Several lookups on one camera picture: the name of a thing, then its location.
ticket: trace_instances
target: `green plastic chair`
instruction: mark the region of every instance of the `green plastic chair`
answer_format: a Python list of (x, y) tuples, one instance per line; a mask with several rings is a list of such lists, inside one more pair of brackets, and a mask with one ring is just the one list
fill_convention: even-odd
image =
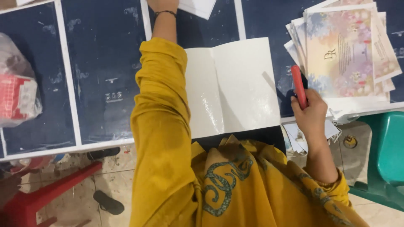
[(350, 193), (404, 212), (404, 112), (360, 117), (372, 129), (368, 183), (356, 181)]

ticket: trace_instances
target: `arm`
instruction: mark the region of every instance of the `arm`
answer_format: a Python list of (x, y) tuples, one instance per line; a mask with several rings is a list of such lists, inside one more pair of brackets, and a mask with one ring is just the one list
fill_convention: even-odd
[[(176, 12), (178, 0), (149, 0), (149, 5), (155, 11)], [(140, 47), (140, 94), (130, 119), (137, 150), (131, 227), (184, 226), (197, 207), (192, 202), (196, 178), (185, 92), (187, 55), (175, 44), (175, 28), (175, 17), (161, 13), (153, 38)]]
[(315, 90), (308, 89), (305, 93), (309, 99), (309, 107), (305, 110), (300, 109), (295, 97), (292, 97), (291, 100), (296, 123), (303, 132), (309, 147), (306, 171), (314, 180), (334, 183), (338, 179), (338, 172), (324, 135), (327, 104)]

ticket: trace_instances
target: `red pen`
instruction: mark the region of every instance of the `red pen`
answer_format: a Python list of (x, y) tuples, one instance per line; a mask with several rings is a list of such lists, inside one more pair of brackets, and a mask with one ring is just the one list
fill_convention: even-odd
[(294, 65), (292, 66), (291, 70), (292, 70), (293, 83), (295, 84), (296, 88), (297, 100), (299, 101), (300, 108), (306, 109), (308, 104), (306, 94), (304, 92), (303, 81), (300, 74), (300, 68), (299, 66)]

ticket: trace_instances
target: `red and white box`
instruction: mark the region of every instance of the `red and white box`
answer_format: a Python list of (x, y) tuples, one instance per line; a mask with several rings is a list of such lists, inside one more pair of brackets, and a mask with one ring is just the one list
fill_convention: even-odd
[(33, 78), (0, 74), (0, 122), (22, 122), (36, 117), (37, 89)]

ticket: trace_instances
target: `mustard yellow shirt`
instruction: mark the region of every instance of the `mustard yellow shirt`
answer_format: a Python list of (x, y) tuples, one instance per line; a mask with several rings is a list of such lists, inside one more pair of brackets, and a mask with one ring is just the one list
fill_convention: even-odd
[(186, 52), (161, 38), (140, 51), (131, 227), (368, 226), (339, 170), (337, 182), (323, 184), (272, 145), (234, 136), (209, 152), (191, 145)]

